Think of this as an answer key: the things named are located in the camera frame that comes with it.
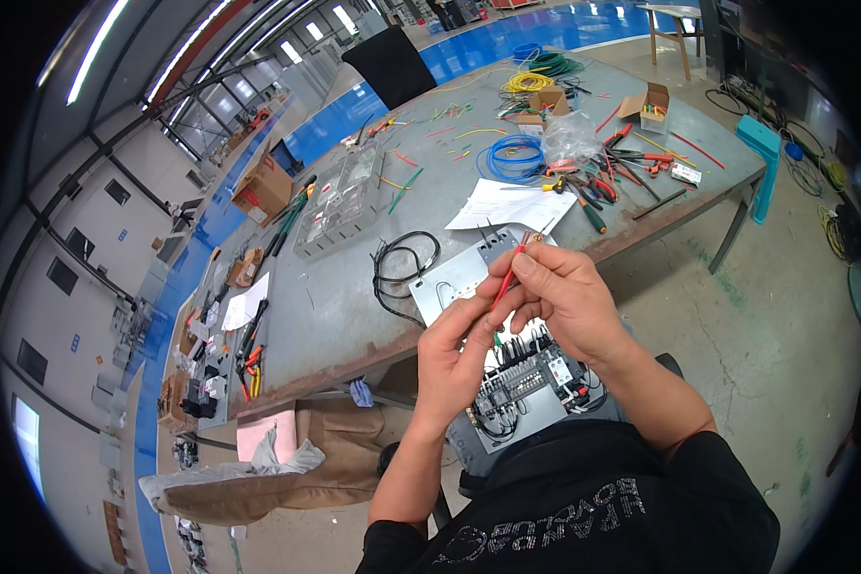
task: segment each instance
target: hand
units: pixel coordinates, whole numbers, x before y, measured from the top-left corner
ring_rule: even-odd
[[[494,346],[494,328],[484,320],[493,300],[478,295],[457,299],[418,340],[418,401],[413,423],[442,435],[475,399],[485,372],[485,355]]]
[[[511,250],[488,268],[475,292],[494,298],[508,269],[519,284],[497,303],[487,320],[497,328],[514,310],[510,332],[516,334],[541,317],[555,340],[577,361],[598,367],[624,361],[636,344],[621,324],[612,295],[585,254],[547,243],[530,242],[525,254]]]

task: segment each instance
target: black shirt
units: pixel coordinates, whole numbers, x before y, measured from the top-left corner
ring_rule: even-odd
[[[371,524],[357,571],[769,571],[778,519],[714,432],[668,465],[622,422],[570,420],[523,442],[432,540]]]

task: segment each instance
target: metal table top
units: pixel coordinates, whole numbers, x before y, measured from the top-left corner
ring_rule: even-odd
[[[580,107],[598,125],[608,117],[625,96],[641,93],[645,89],[642,79],[628,75],[603,63],[594,62],[577,54],[565,56],[587,64],[580,74],[583,86],[594,95],[610,93],[610,98],[587,97]],[[494,132],[480,132],[453,139],[471,130],[504,129],[518,133],[515,125],[496,120],[500,86],[509,78],[510,70],[516,69],[510,61],[496,63],[450,82],[403,105],[397,112],[400,121],[416,120],[406,127],[396,126],[394,131],[382,133],[377,138],[386,144],[386,151],[397,150],[424,168],[398,202],[391,215],[382,210],[376,223],[369,229],[336,245],[318,256],[302,259],[294,254],[292,241],[296,236],[299,221],[295,224],[287,244],[277,258],[268,257],[261,274],[270,272],[271,305],[259,327],[257,343],[267,345],[264,353],[263,384],[261,394],[252,402],[246,402],[239,385],[230,387],[230,418],[264,416],[281,402],[304,397],[311,392],[331,385],[344,383],[362,375],[377,364],[390,364],[414,352],[422,329],[413,323],[383,310],[377,303],[372,285],[374,253],[380,238],[391,241],[406,232],[423,230],[432,233],[442,247],[440,261],[458,254],[479,239],[478,231],[447,232],[443,227],[463,206],[479,178],[475,167],[475,155],[503,137]],[[461,118],[444,118],[428,122],[435,110],[446,109],[450,103],[460,105],[472,101],[473,109]],[[585,218],[583,210],[572,208],[552,232],[558,245],[580,250],[597,263],[606,262],[622,251],[641,243],[654,241],[673,231],[686,221],[693,219],[716,205],[734,191],[757,181],[765,171],[765,164],[752,150],[721,124],[693,109],[685,102],[671,98],[667,132],[677,132],[715,156],[726,166],[725,170],[715,166],[699,152],[689,148],[668,133],[666,135],[644,132],[660,145],[669,147],[702,172],[700,188],[689,192],[652,214],[634,221],[632,216],[654,203],[646,190],[626,179],[618,186],[621,200],[600,213],[608,231],[599,235]],[[618,119],[608,121],[598,135],[607,138],[615,128],[626,122]],[[454,130],[428,137],[433,132],[455,126]],[[462,147],[472,153],[455,161],[462,154]],[[629,135],[621,148],[658,152],[648,143]],[[447,154],[456,150],[456,154]],[[342,157],[344,151],[336,146],[298,178],[305,180],[310,174],[319,174],[330,168]],[[387,154],[383,176],[402,185],[417,170],[394,154]],[[682,189],[682,183],[669,175],[651,180],[644,178],[661,196],[665,197]],[[397,189],[382,184],[388,205]],[[252,221],[246,221],[222,245],[225,254],[243,251],[243,245],[266,245],[277,231],[277,226],[259,229]],[[421,238],[411,240],[422,259],[431,254],[431,243]],[[405,276],[414,271],[410,256],[391,256],[386,259],[384,275]],[[222,277],[209,274],[204,289],[216,290]],[[405,293],[404,285],[390,287],[397,293]],[[237,291],[230,290],[230,297]],[[390,306],[402,312],[416,315],[414,303],[408,299],[391,301]]]

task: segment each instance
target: pink cloth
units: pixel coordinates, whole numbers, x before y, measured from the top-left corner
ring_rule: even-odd
[[[290,401],[284,409],[264,419],[243,424],[236,429],[236,450],[243,462],[252,462],[255,447],[262,442],[264,433],[277,427],[275,456],[284,464],[297,452],[297,403]]]

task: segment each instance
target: person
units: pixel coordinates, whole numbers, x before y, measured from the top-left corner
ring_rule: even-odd
[[[518,284],[488,312],[509,269]],[[488,275],[418,342],[417,402],[370,504],[357,571],[768,572],[778,519],[699,393],[625,329],[594,263],[532,242]],[[514,333],[542,318],[630,422],[599,419],[607,402],[498,451],[484,486],[428,541],[444,435],[512,311]]]
[[[188,226],[188,229],[192,229],[192,220],[194,218],[185,213],[185,210],[183,210],[181,207],[175,204],[171,204],[167,201],[166,211],[169,212],[169,216],[172,218],[172,225],[177,225],[178,220],[182,220],[185,222],[185,225]]]
[[[450,23],[450,16],[446,13],[446,10],[443,9],[442,2],[440,2],[440,0],[427,0],[427,3],[428,8],[433,10],[433,13],[440,19],[440,25],[443,26],[444,30],[449,32],[450,30],[455,29],[455,26]]]

